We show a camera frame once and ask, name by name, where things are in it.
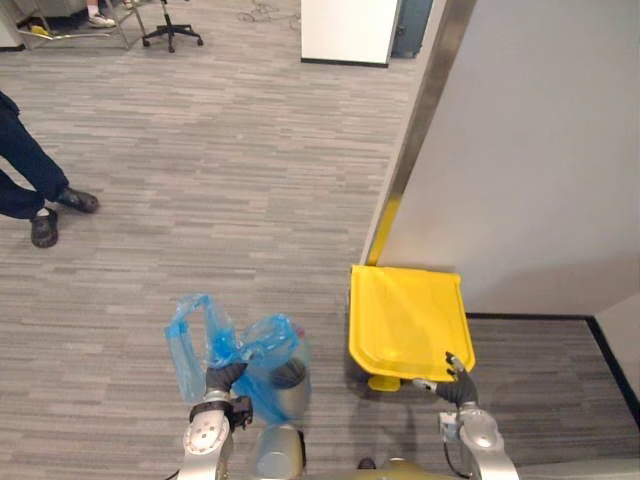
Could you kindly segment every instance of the blue plastic bag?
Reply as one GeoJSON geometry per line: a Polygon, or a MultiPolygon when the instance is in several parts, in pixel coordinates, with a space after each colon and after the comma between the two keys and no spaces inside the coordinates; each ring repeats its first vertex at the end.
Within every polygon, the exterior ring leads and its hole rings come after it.
{"type": "Polygon", "coordinates": [[[233,390],[251,397],[255,412],[268,423],[299,420],[309,401],[309,349],[304,330],[285,315],[273,315],[249,326],[239,338],[227,314],[206,294],[178,303],[165,337],[176,369],[182,398],[202,400],[205,370],[233,362],[247,370],[233,390]],[[202,309],[205,320],[205,358],[198,358],[189,333],[188,317],[202,309]]]}

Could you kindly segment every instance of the person's leg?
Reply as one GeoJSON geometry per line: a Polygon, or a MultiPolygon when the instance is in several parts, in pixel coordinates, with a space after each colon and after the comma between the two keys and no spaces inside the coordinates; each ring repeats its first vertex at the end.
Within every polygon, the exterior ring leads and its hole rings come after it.
{"type": "Polygon", "coordinates": [[[0,214],[31,221],[31,243],[39,248],[52,247],[58,241],[58,216],[44,208],[38,192],[16,185],[0,170],[0,214]]]}
{"type": "Polygon", "coordinates": [[[60,167],[44,153],[18,117],[5,109],[0,109],[0,155],[49,201],[57,201],[69,186],[60,167]]]}
{"type": "Polygon", "coordinates": [[[87,10],[89,11],[89,23],[95,28],[113,28],[116,22],[100,13],[98,0],[87,0],[87,10]]]}
{"type": "Polygon", "coordinates": [[[0,214],[31,219],[44,207],[44,197],[38,192],[16,185],[0,170],[0,214]]]}

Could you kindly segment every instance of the yellow trash bin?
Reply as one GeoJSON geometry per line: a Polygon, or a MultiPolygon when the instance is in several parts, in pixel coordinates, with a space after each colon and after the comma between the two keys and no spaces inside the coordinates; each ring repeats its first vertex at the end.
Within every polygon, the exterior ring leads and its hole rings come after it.
{"type": "Polygon", "coordinates": [[[445,352],[471,370],[475,355],[460,276],[354,265],[349,352],[379,391],[397,391],[401,379],[451,381],[445,352]]]}

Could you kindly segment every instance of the sneaker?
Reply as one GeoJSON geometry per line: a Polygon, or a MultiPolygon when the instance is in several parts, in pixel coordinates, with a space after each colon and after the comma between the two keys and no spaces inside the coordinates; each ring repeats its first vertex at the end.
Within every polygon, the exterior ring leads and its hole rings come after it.
{"type": "Polygon", "coordinates": [[[93,213],[100,206],[98,199],[94,195],[74,190],[70,187],[65,188],[56,201],[84,213],[93,213]]]}
{"type": "Polygon", "coordinates": [[[47,208],[49,215],[33,217],[31,221],[31,243],[38,248],[53,247],[58,241],[58,214],[47,208]]]}
{"type": "Polygon", "coordinates": [[[89,17],[89,24],[93,28],[113,28],[116,26],[116,22],[112,18],[107,18],[101,13],[91,15],[89,17]]]}

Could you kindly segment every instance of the white wall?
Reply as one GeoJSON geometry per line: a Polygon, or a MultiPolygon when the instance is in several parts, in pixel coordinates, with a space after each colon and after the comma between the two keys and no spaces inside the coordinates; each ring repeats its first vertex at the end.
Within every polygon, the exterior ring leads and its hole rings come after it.
{"type": "Polygon", "coordinates": [[[594,314],[639,289],[638,0],[478,0],[379,265],[468,311],[594,314]]]}
{"type": "Polygon", "coordinates": [[[640,397],[640,293],[596,318],[631,388],[640,397]]]}

